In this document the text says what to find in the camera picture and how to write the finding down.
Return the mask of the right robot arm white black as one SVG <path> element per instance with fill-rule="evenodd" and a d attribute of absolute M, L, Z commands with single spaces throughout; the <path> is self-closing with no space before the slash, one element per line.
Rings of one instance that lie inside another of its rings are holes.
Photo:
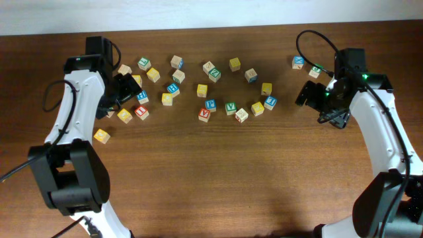
<path fill-rule="evenodd" d="M 295 103 L 319 112 L 320 124 L 339 129 L 354 117 L 374 176 L 354 202 L 351 216 L 316 226 L 313 236 L 421 237 L 422 160 L 401 124 L 390 81 L 367 70 L 364 50 L 336 53 L 331 82 L 306 82 Z"/>

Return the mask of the yellow S block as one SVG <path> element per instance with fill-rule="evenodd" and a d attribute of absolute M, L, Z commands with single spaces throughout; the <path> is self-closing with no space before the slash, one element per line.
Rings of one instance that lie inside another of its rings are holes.
<path fill-rule="evenodd" d="M 152 67 L 147 71 L 147 77 L 152 82 L 156 83 L 160 79 L 160 73 L 154 67 Z"/>
<path fill-rule="evenodd" d="M 208 93 L 208 86 L 204 84 L 198 84 L 196 92 L 198 97 L 206 98 Z"/>

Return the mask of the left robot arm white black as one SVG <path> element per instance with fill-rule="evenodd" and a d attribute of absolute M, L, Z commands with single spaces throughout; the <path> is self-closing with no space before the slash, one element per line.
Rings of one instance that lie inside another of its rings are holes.
<path fill-rule="evenodd" d="M 113 74 L 115 50 L 109 39 L 90 36 L 85 54 L 67 59 L 54 127 L 43 145 L 28 152 L 47 207 L 74 219 L 91 237 L 133 237 L 111 206 L 110 177 L 92 145 L 95 120 L 142 91 L 130 74 Z"/>

